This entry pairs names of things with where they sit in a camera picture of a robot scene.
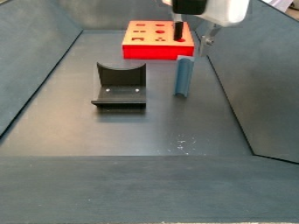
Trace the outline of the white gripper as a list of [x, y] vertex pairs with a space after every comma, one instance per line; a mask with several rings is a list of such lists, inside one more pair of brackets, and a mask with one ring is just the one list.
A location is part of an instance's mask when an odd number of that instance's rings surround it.
[[[162, 0], [173, 7], [173, 0]], [[209, 21], [209, 29], [201, 38], [200, 55], [209, 55], [210, 47], [216, 42], [216, 36], [221, 31], [221, 26], [229, 27], [240, 24], [249, 10], [250, 0], [209, 0], [206, 11], [201, 15], [193, 15]], [[173, 14], [174, 19], [174, 40], [184, 37], [184, 18], [182, 14]]]

